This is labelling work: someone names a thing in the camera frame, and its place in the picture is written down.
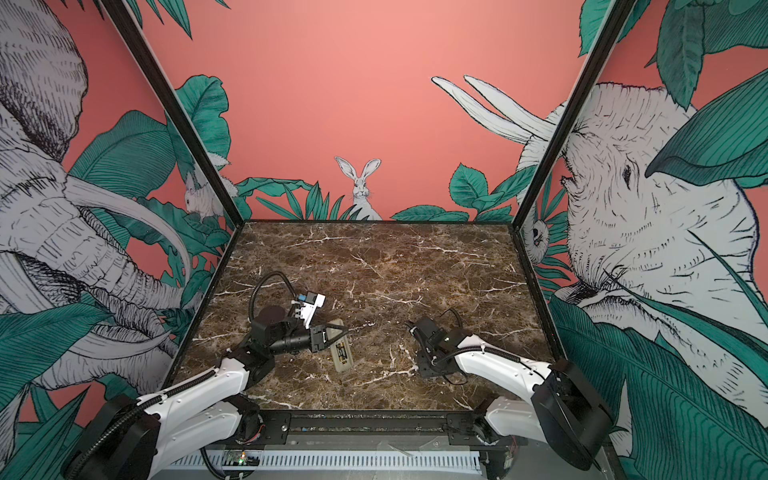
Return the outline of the grey remote control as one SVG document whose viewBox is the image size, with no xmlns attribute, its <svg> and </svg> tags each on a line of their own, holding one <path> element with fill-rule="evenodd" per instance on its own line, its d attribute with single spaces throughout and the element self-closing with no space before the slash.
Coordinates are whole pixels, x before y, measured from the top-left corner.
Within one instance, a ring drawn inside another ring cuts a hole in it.
<svg viewBox="0 0 768 480">
<path fill-rule="evenodd" d="M 331 320 L 330 323 L 339 327 L 345 326 L 343 320 L 340 318 Z M 341 332 L 339 329 L 329 329 L 329 336 L 335 337 L 341 333 L 343 332 Z M 349 332 L 343 333 L 342 338 L 340 338 L 331 346 L 330 351 L 334 363 L 334 368 L 337 373 L 344 374 L 353 369 L 354 358 L 352 355 Z"/>
</svg>

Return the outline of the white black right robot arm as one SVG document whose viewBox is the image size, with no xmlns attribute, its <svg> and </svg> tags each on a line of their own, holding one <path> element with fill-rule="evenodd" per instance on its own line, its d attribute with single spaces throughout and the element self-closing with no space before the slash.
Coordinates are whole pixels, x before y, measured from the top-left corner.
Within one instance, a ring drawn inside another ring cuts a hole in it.
<svg viewBox="0 0 768 480">
<path fill-rule="evenodd" d="M 419 345 L 417 371 L 424 378 L 460 373 L 483 378 L 516 398 L 499 396 L 479 410 L 480 438 L 524 437 L 547 444 L 569 465 L 588 471 L 614 419 L 601 394 L 567 359 L 554 363 L 506 351 L 470 333 L 461 319 L 450 331 L 423 317 L 408 324 Z"/>
</svg>

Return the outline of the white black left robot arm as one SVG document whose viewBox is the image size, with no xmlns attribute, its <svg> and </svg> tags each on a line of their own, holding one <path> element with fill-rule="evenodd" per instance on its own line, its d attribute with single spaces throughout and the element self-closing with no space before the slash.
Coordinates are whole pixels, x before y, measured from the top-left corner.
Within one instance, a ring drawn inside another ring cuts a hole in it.
<svg viewBox="0 0 768 480">
<path fill-rule="evenodd" d="M 245 392 L 274 368 L 277 355 L 325 350 L 348 333 L 331 323 L 304 327 L 296 309 L 267 306 L 250 332 L 212 368 L 182 383 L 108 401 L 67 455 L 66 479 L 150 479 L 176 460 L 219 440 L 256 440 L 260 407 Z"/>
</svg>

